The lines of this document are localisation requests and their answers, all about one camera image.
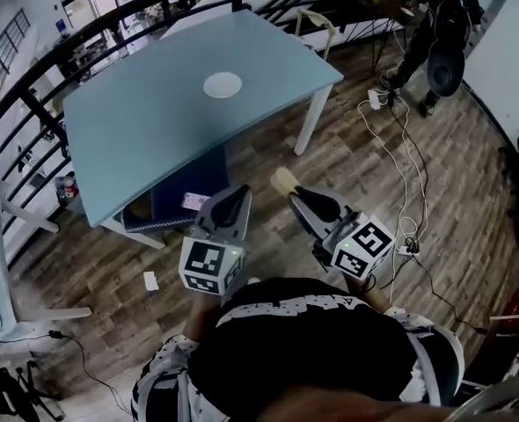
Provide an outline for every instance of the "white circular disc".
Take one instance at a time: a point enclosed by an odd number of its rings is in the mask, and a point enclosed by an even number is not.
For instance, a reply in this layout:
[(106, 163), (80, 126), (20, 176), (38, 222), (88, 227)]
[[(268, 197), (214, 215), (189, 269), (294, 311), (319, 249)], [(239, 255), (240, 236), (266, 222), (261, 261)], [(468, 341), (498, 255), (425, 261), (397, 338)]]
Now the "white circular disc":
[(219, 72), (205, 80), (203, 90), (212, 98), (232, 97), (242, 88), (242, 80), (230, 72)]

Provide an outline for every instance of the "power cable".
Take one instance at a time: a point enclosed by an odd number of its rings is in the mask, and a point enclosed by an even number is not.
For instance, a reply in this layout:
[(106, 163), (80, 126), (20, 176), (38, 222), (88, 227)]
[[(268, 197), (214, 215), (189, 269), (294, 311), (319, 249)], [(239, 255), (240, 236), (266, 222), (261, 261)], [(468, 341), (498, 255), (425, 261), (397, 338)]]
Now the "power cable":
[(8, 340), (8, 341), (2, 341), (0, 339), (0, 344), (11, 344), (11, 343), (14, 343), (14, 342), (23, 342), (23, 341), (36, 341), (38, 339), (43, 339), (43, 338), (52, 338), (52, 339), (63, 339), (63, 338), (66, 338), (66, 339), (69, 339), (72, 342), (75, 342), (79, 346), (80, 352), (82, 353), (82, 368), (84, 369), (85, 374), (89, 378), (91, 378), (93, 381), (95, 381), (95, 382), (97, 382), (99, 384), (102, 384), (103, 386), (109, 388), (109, 390), (111, 391), (111, 395), (113, 396), (113, 400), (115, 401), (115, 404), (117, 405), (117, 408), (119, 408), (124, 413), (128, 414), (129, 417), (132, 417), (132, 413), (127, 409), (127, 406), (121, 400), (121, 396), (119, 395), (119, 392), (117, 391), (117, 389), (115, 389), (110, 384), (107, 384), (107, 383), (101, 381), (99, 378), (97, 378), (96, 376), (92, 375), (87, 370), (87, 367), (85, 366), (85, 350), (84, 350), (84, 346), (78, 340), (72, 338), (71, 336), (66, 336), (65, 334), (62, 334), (60, 331), (49, 330), (48, 334), (45, 334), (45, 335), (42, 335), (42, 336), (38, 336), (37, 338), (22, 338), (22, 339)]
[[(390, 95), (390, 93), (388, 91), (382, 91), (382, 90), (378, 90), (378, 89), (374, 89), (372, 91), (374, 91), (379, 96), (383, 96), (383, 95), (389, 96)], [(412, 155), (410, 153), (410, 149), (408, 147), (408, 143), (406, 142), (406, 138), (405, 138), (406, 125), (408, 124), (408, 114), (410, 113), (410, 107), (404, 101), (404, 99), (402, 99), (402, 98), (399, 98), (399, 99), (402, 101), (402, 103), (406, 107), (406, 115), (405, 115), (406, 121), (405, 121), (405, 124), (404, 125), (400, 124), (400, 126), (402, 127), (402, 141), (403, 141), (403, 143), (404, 143), (404, 145), (406, 147), (406, 153), (410, 157), (410, 160), (412, 161), (414, 167), (416, 168), (416, 171), (418, 172), (418, 177), (419, 177), (419, 180), (420, 180), (420, 190), (421, 190), (421, 194), (422, 194), (422, 199), (424, 200), (424, 203), (423, 203), (424, 215), (422, 216), (422, 220), (425, 220), (426, 227), (422, 231), (420, 231), (422, 224), (418, 225), (414, 221), (414, 219), (412, 219), (411, 217), (403, 217), (402, 216), (403, 212), (406, 209), (406, 204), (407, 204), (407, 201), (408, 201), (408, 184), (407, 184), (407, 181), (406, 181), (406, 177), (405, 177), (404, 173), (402, 172), (402, 170), (400, 170), (400, 168), (398, 166), (398, 163), (397, 163), (395, 157), (393, 156), (393, 154), (384, 146), (384, 143), (381, 140), (381, 138), (369, 126), (369, 123), (368, 123), (365, 115), (362, 113), (362, 111), (360, 109), (361, 105), (363, 105), (364, 103), (367, 103), (369, 101), (368, 100), (363, 100), (357, 106), (357, 112), (362, 116), (363, 121), (365, 122), (365, 126), (367, 127), (369, 132), (379, 141), (379, 143), (381, 144), (381, 147), (386, 151), (386, 153), (392, 159), (392, 162), (394, 163), (394, 165), (395, 165), (395, 167), (396, 167), (396, 169), (398, 171), (398, 174), (400, 175), (400, 177), (403, 180), (404, 188), (405, 188), (405, 200), (404, 200), (404, 204), (403, 204), (402, 208), (398, 212), (397, 228), (396, 228), (395, 234), (394, 234), (394, 247), (393, 247), (393, 251), (392, 251), (392, 281), (391, 281), (391, 284), (394, 283), (394, 280), (396, 278), (396, 273), (397, 273), (395, 257), (396, 257), (397, 251), (399, 250), (398, 241), (401, 240), (401, 239), (404, 239), (406, 247), (407, 247), (407, 251), (409, 253), (418, 253), (418, 251), (420, 251), (419, 241), (420, 241), (421, 236), (424, 233), (424, 231), (428, 228), (428, 204), (427, 204), (426, 192), (425, 192), (425, 188), (424, 188), (424, 184), (423, 184), (423, 179), (422, 179), (421, 172), (420, 172), (420, 167), (418, 166), (418, 164), (416, 163), (416, 161), (412, 157)], [(380, 101), (379, 101), (379, 103), (381, 105), (386, 105), (387, 104), (387, 102), (383, 103), (383, 102), (380, 102)], [(402, 227), (402, 222), (403, 221), (411, 222), (413, 224), (413, 230), (412, 231), (405, 231), (404, 228)], [(390, 294), (390, 298), (389, 298), (390, 302), (392, 301), (392, 293), (393, 293), (393, 287), (391, 287), (391, 294)]]
[(432, 291), (432, 294), (435, 295), (438, 299), (444, 301), (445, 303), (447, 303), (451, 309), (453, 310), (453, 316), (455, 316), (455, 320), (457, 322), (459, 322), (460, 324), (465, 324), (469, 327), (471, 327), (473, 330), (475, 330), (478, 334), (483, 334), (483, 335), (487, 335), (488, 334), (488, 330), (485, 329), (485, 328), (480, 328), (480, 327), (476, 327), (474, 326), (473, 324), (471, 324), (470, 322), (467, 322), (466, 320), (462, 319), (461, 317), (459, 317), (458, 313), (457, 313), (457, 308), (455, 308), (455, 305), (453, 305), (453, 303), (451, 303), (450, 301), (448, 301), (445, 297), (443, 297), (442, 295), (439, 295), (435, 292), (435, 289), (434, 289), (434, 279), (432, 277), (432, 274), (429, 272), (429, 270), (416, 258), (416, 257), (413, 257), (414, 261), (416, 261), (416, 264), (418, 266), (420, 266), (423, 271), (426, 273), (426, 275), (428, 276), (429, 278), (429, 286), (431, 288), (431, 291)]
[(394, 276), (394, 278), (391, 278), (391, 279), (387, 282), (387, 284), (382, 285), (382, 286), (381, 286), (381, 290), (384, 290), (384, 289), (386, 289), (388, 286), (390, 286), (390, 285), (392, 284), (392, 282), (393, 282), (395, 279), (397, 279), (397, 277), (398, 277), (398, 275), (400, 274), (400, 271), (402, 270), (402, 268), (403, 268), (404, 266), (406, 266), (410, 261), (412, 261), (413, 258), (414, 258), (414, 255), (412, 255), (410, 258), (406, 259), (406, 260), (405, 260), (405, 261), (400, 265), (400, 267), (398, 268), (397, 273), (396, 273), (396, 275)]
[(420, 224), (418, 225), (418, 239), (419, 238), (419, 233), (420, 233), (420, 229), (421, 229), (421, 226), (422, 224), (424, 223), (424, 217), (425, 217), (425, 212), (427, 211), (426, 210), (426, 205), (427, 205), (427, 196), (428, 196), (428, 181), (429, 181), (429, 172), (428, 172), (428, 165), (426, 164), (426, 160), (424, 159), (424, 156), (421, 154), (421, 151), (420, 149), (418, 148), (418, 144), (414, 141), (414, 139), (410, 136), (410, 132), (406, 129), (406, 126), (402, 126), (402, 124), (400, 123), (400, 120), (398, 120), (398, 117), (397, 115), (394, 113), (394, 111), (392, 111), (392, 108), (389, 106), (389, 109), (391, 111), (391, 114), (392, 114), (392, 117), (394, 117), (394, 120), (397, 122), (398, 126), (401, 127), (405, 132), (406, 132), (406, 135), (408, 136), (408, 140), (412, 143), (412, 145), (416, 148), (416, 151), (418, 152), (418, 156), (420, 157), (420, 160), (424, 166), (424, 172), (426, 173), (426, 179), (424, 180), (424, 185), (423, 185), (423, 195), (424, 195), (424, 201), (422, 202), (422, 217), (421, 217), (421, 220), (420, 220)]

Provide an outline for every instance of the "window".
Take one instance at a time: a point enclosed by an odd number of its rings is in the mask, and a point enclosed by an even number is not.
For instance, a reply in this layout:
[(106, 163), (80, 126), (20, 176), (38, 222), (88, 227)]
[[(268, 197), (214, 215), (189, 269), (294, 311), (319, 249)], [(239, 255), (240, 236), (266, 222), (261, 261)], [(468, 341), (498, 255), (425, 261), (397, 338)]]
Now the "window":
[(88, 0), (74, 0), (64, 8), (74, 30), (84, 28), (87, 24), (95, 20), (93, 11)]

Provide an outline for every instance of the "table leg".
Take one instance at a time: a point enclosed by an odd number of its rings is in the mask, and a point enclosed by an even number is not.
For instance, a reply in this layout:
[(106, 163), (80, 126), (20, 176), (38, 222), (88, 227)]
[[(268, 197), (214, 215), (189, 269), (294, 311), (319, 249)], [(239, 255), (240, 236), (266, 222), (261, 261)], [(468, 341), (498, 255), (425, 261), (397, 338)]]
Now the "table leg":
[(19, 322), (37, 322), (41, 320), (66, 320), (78, 319), (80, 317), (89, 317), (91, 314), (90, 307), (82, 308), (62, 308), (62, 309), (19, 309)]
[(119, 233), (124, 237), (133, 239), (141, 244), (146, 244), (149, 247), (153, 247), (157, 250), (163, 249), (165, 247), (165, 244), (162, 241), (158, 241), (157, 239), (154, 239), (150, 236), (146, 236), (141, 233), (128, 233), (119, 222), (114, 220), (113, 217), (109, 217), (106, 221), (101, 223), (101, 225), (110, 229), (111, 231), (114, 231), (115, 233)]
[(15, 215), (19, 219), (23, 219), (25, 222), (30, 222), (37, 227), (50, 231), (51, 233), (58, 233), (60, 230), (58, 225), (49, 222), (47, 219), (40, 217), (34, 213), (31, 213), (22, 207), (14, 205), (10, 201), (2, 199), (2, 210), (7, 211), (11, 215)]
[(332, 85), (330, 84), (312, 96), (311, 106), (309, 107), (309, 111), (306, 113), (301, 134), (296, 140), (295, 154), (297, 156), (301, 156), (304, 153), (331, 90)]

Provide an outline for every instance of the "black backpack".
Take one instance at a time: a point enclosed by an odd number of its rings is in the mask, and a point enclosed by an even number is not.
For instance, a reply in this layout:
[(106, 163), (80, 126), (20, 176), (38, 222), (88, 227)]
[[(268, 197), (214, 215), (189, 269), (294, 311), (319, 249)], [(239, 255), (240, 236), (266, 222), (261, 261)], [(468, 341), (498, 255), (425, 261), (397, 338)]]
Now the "black backpack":
[(433, 28), (437, 40), (465, 48), (471, 33), (466, 0), (440, 0), (435, 9)]

